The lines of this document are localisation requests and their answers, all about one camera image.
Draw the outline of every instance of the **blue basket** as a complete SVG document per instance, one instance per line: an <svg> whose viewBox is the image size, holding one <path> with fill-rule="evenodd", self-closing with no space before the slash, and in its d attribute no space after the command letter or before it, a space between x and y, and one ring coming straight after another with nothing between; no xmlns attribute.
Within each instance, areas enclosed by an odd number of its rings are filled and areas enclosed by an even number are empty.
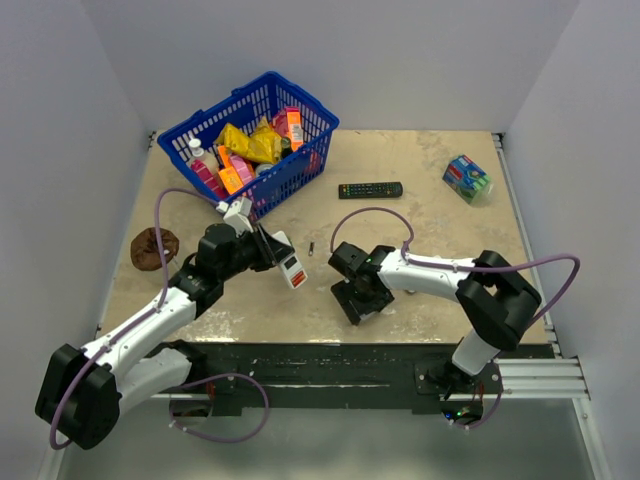
<svg viewBox="0 0 640 480"><path fill-rule="evenodd" d="M218 198L187 166L191 158L187 145L190 135L199 138L202 146L211 152L213 142L227 123L250 135L261 117L266 115L271 121L283 107L300 109L304 145L233 195ZM158 144L198 191L225 202L246 195L253 202L256 218L261 218L324 171L331 132L339 122L302 88L276 72L267 72L233 90L229 98L206 112L199 110L188 120L166 131L158 137Z"/></svg>

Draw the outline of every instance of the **table top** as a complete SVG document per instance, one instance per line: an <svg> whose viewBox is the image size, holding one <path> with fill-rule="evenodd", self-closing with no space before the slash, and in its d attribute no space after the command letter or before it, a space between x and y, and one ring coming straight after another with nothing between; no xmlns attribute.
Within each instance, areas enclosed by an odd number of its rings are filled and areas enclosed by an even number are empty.
<svg viewBox="0 0 640 480"><path fill-rule="evenodd" d="M469 206L442 181L448 162L466 154L494 182L489 202ZM339 200L340 183L401 181L398 199ZM162 286L162 275L131 264L129 244L153 225L156 196L169 187L190 184L162 149L152 147L103 319L106 333L144 307ZM262 219L270 233L283 230L292 240L309 279L290 290L278 269L245 272L224 286L223 297L199 319L170 339L191 342L352 342L457 343L471 325L462 308L430 295L394 292L396 300L360 326L352 326L330 287L341 280L327 264L329 239L348 213L384 206L409 219L416 233L411 251L444 258L474 257L495 250L510 263L526 260L509 192L493 139L488 132L355 131L334 132L324 173ZM197 248L207 226L221 216L205 202L180 193L167 195L161 226L180 240L179 257ZM394 216L367 212L350 219L336 245L349 241L370 251L378 244L400 247L405 226ZM307 255L315 242L314 255ZM546 343L541 322L523 343Z"/></svg>

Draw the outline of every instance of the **white bottle cap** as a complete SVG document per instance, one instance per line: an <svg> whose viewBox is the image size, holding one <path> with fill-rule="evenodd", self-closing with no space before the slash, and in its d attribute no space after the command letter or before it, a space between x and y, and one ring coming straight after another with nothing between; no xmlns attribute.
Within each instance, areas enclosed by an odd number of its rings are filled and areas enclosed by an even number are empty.
<svg viewBox="0 0 640 480"><path fill-rule="evenodd" d="M202 142L197 138L192 138L189 140L189 148L191 149L191 153L196 158L201 158L204 155L204 150L202 149Z"/></svg>

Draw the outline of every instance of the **black remote control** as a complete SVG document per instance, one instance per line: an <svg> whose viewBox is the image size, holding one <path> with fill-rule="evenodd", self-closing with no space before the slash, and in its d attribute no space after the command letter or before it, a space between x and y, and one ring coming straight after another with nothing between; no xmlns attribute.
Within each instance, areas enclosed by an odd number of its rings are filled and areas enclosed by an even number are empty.
<svg viewBox="0 0 640 480"><path fill-rule="evenodd" d="M338 185L338 197L348 198L398 198L402 195L400 182L343 183Z"/></svg>

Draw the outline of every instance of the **yellow package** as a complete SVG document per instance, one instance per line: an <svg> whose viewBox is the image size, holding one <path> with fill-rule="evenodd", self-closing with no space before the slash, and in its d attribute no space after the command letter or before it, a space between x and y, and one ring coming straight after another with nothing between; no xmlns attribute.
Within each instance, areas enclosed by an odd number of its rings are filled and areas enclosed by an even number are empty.
<svg viewBox="0 0 640 480"><path fill-rule="evenodd" d="M274 164L278 161L275 138L279 139L280 136L273 131L266 117L263 117L251 137L227 123L220 132L216 143L224 145L233 153L247 160Z"/></svg>

